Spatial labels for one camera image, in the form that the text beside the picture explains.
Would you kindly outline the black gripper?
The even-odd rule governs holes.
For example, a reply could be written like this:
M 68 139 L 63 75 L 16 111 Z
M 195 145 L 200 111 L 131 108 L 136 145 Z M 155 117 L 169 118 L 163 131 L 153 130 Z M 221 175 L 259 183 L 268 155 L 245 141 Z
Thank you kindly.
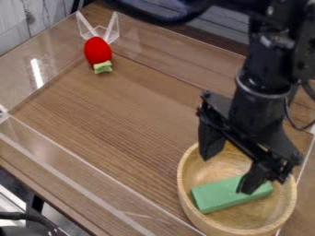
M 200 157 L 208 161 L 231 143 L 252 161 L 237 193 L 252 195 L 267 181 L 284 183 L 304 160 L 283 128 L 295 88 L 296 81 L 290 77 L 243 72 L 236 76 L 229 99 L 208 90 L 200 94 Z

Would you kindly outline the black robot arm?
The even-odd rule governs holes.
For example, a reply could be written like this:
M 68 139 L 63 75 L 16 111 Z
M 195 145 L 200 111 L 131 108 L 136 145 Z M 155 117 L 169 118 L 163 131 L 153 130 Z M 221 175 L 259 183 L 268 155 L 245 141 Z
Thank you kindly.
M 248 15 L 248 53 L 228 100 L 209 91 L 200 95 L 197 143 L 203 159 L 211 159 L 227 142 L 252 160 L 236 191 L 247 195 L 268 181 L 284 183 L 303 163 L 283 122 L 298 89 L 315 100 L 315 0 L 177 0 L 184 10 L 172 17 L 151 13 L 113 0 L 124 14 L 159 26 L 185 23 L 212 6 Z

